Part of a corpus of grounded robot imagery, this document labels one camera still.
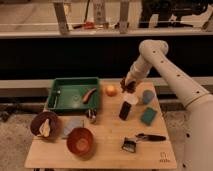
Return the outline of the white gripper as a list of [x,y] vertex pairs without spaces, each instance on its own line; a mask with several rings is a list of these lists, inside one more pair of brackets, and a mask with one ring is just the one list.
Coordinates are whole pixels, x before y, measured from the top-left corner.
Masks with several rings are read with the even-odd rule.
[[125,85],[129,85],[132,82],[139,84],[144,78],[144,74],[145,72],[143,70],[139,70],[137,67],[131,66],[125,78]]

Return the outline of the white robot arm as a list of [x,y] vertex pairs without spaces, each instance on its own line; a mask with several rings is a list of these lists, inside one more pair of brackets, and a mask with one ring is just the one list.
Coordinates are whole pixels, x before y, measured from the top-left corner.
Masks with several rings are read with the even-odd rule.
[[144,40],[125,84],[138,84],[154,67],[190,113],[184,146],[183,171],[213,171],[213,95],[167,57],[163,40]]

